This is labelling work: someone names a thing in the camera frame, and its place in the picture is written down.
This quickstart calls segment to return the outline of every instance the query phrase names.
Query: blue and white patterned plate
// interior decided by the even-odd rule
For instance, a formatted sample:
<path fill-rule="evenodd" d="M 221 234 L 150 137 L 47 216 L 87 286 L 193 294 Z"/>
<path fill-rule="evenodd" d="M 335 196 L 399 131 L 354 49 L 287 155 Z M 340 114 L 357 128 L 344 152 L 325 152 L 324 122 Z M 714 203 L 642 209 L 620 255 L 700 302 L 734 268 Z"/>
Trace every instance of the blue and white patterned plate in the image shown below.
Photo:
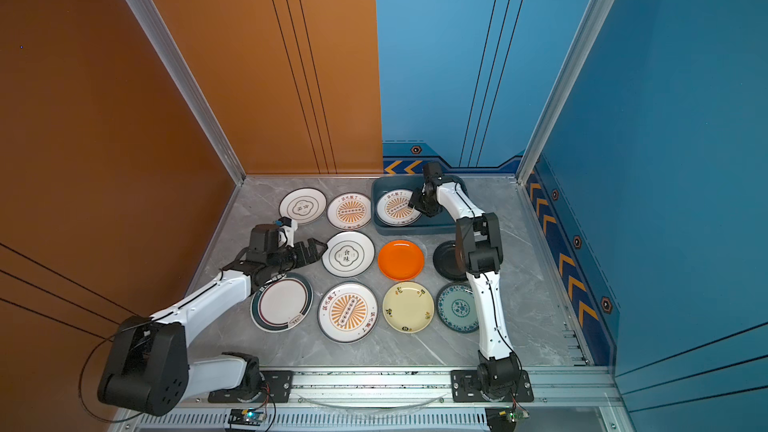
<path fill-rule="evenodd" d="M 480 328 L 472 287 L 454 282 L 437 294 L 437 315 L 451 330 L 468 334 Z"/>

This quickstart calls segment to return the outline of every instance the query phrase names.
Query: orange plate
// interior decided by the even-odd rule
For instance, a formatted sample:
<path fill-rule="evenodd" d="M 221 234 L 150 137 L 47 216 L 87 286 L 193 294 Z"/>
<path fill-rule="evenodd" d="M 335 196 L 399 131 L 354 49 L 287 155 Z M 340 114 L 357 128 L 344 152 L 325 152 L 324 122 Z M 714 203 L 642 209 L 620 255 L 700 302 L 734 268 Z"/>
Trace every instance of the orange plate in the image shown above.
<path fill-rule="evenodd" d="M 392 280 L 409 281 L 424 268 L 424 253 L 413 242 L 395 240 L 379 251 L 379 268 Z"/>

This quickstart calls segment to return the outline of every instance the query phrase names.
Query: orange chevron stripe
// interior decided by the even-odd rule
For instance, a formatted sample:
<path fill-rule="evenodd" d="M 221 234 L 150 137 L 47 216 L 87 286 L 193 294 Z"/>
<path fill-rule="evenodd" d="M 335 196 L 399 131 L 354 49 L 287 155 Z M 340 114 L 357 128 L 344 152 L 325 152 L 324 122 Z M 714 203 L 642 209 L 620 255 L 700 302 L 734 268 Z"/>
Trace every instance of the orange chevron stripe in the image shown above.
<path fill-rule="evenodd" d="M 416 172 L 413 171 L 413 168 L 416 167 L 420 163 L 422 163 L 422 161 L 421 160 L 417 160 L 416 162 L 414 162 L 410 166 L 406 167 L 406 173 L 408 173 L 408 174 L 415 174 Z"/>
<path fill-rule="evenodd" d="M 541 188 L 542 186 L 540 184 L 531 184 L 531 202 L 533 201 L 533 189 L 534 188 Z"/>
<path fill-rule="evenodd" d="M 400 165 L 400 162 L 402 162 L 402 160 L 395 160 L 394 162 L 392 162 L 392 164 L 389 167 L 384 169 L 384 172 L 387 172 L 388 174 L 394 176 L 395 174 L 397 174 L 397 172 L 395 172 L 393 169 L 395 167 L 398 167 Z"/>
<path fill-rule="evenodd" d="M 574 261 L 573 261 L 572 258 L 570 258 L 569 256 L 567 256 L 565 254 L 560 254 L 560 276 L 561 277 L 563 276 L 563 262 L 566 262 L 566 263 L 571 264 L 574 267 L 576 267 L 576 264 L 574 264 Z"/>
<path fill-rule="evenodd" d="M 578 324 L 581 325 L 581 327 L 584 326 L 584 312 L 587 312 L 592 317 L 594 317 L 594 320 L 599 321 L 598 313 L 592 310 L 592 307 L 589 305 L 586 305 L 582 301 L 579 301 L 578 303 Z"/>
<path fill-rule="evenodd" d="M 573 275 L 571 275 L 571 277 L 568 277 L 568 297 L 569 297 L 571 300 L 573 300 L 573 299 L 574 299 L 574 285 L 576 285 L 576 287 L 579 287 L 579 288 L 580 288 L 581 290 L 583 290 L 584 292 L 586 292 L 586 291 L 587 291 L 587 289 L 586 289 L 586 287 L 584 286 L 584 284 L 583 284 L 583 283 L 581 283 L 581 281 L 578 281 L 578 280 L 576 280 L 576 279 L 574 278 L 574 276 L 573 276 Z"/>
<path fill-rule="evenodd" d="M 554 217 L 548 216 L 544 214 L 544 236 L 547 236 L 547 222 L 552 222 L 553 224 L 557 224 L 558 222 L 554 220 Z"/>
<path fill-rule="evenodd" d="M 540 211 L 541 211 L 542 205 L 544 205 L 544 206 L 548 206 L 548 205 L 549 205 L 549 202 L 547 202 L 547 201 L 546 201 L 546 200 L 544 200 L 543 198 L 537 198 L 537 199 L 536 199 L 536 217 L 538 217 L 538 216 L 539 216 L 539 213 L 540 213 Z"/>

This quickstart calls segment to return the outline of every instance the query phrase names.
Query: plate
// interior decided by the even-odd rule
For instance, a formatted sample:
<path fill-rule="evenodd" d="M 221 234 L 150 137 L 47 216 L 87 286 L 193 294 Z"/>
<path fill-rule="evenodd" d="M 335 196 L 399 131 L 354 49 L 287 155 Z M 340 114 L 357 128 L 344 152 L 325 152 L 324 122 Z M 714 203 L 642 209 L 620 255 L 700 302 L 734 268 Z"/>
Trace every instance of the plate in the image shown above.
<path fill-rule="evenodd" d="M 424 268 L 424 252 L 407 240 L 395 240 L 379 251 L 379 269 L 394 281 L 409 281 Z"/>
<path fill-rule="evenodd" d="M 303 226 L 322 216 L 326 204 L 326 197 L 316 188 L 299 188 L 283 198 L 280 216 L 292 218 Z"/>
<path fill-rule="evenodd" d="M 432 264 L 435 270 L 449 281 L 466 282 L 467 274 L 458 268 L 456 263 L 456 241 L 449 240 L 437 246 L 432 254 Z"/>
<path fill-rule="evenodd" d="M 326 212 L 328 222 L 341 230 L 357 230 L 371 221 L 371 199 L 358 192 L 334 198 Z"/>
<path fill-rule="evenodd" d="M 368 335 L 378 316 L 376 296 L 357 282 L 344 282 L 329 290 L 317 311 L 320 330 L 341 344 L 357 342 Z"/>
<path fill-rule="evenodd" d="M 480 328 L 472 287 L 454 282 L 437 294 L 437 315 L 449 329 L 462 334 Z"/>
<path fill-rule="evenodd" d="M 422 214 L 408 207 L 412 194 L 413 190 L 406 188 L 398 188 L 384 194 L 376 204 L 376 214 L 388 226 L 402 227 L 413 224 Z"/>
<path fill-rule="evenodd" d="M 288 272 L 255 293 L 250 303 L 250 317 L 263 331 L 282 332 L 297 326 L 311 305 L 310 283 L 303 276 Z"/>
<path fill-rule="evenodd" d="M 435 315 L 435 302 L 426 288 L 401 282 L 387 291 L 382 303 L 384 319 L 395 330 L 413 334 L 423 330 Z"/>
<path fill-rule="evenodd" d="M 360 232 L 339 232 L 328 241 L 328 249 L 322 254 L 322 264 L 337 277 L 354 277 L 365 272 L 376 249 L 367 235 Z"/>

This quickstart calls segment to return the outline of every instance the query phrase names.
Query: blue wall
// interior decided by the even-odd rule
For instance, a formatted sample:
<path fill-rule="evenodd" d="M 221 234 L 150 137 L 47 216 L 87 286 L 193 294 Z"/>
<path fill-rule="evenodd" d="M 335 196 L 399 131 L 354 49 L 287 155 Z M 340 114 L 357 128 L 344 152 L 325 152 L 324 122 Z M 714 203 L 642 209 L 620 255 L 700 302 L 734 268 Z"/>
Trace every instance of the blue wall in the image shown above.
<path fill-rule="evenodd" d="M 766 398 L 697 400 L 767 385 L 768 359 L 680 378 L 768 353 L 768 327 L 718 341 L 768 321 L 767 37 L 768 0 L 616 0 L 544 148 L 620 309 L 641 431 L 730 430 L 726 403 Z"/>
<path fill-rule="evenodd" d="M 519 154 L 588 2 L 376 0 L 384 141 L 454 167 Z"/>

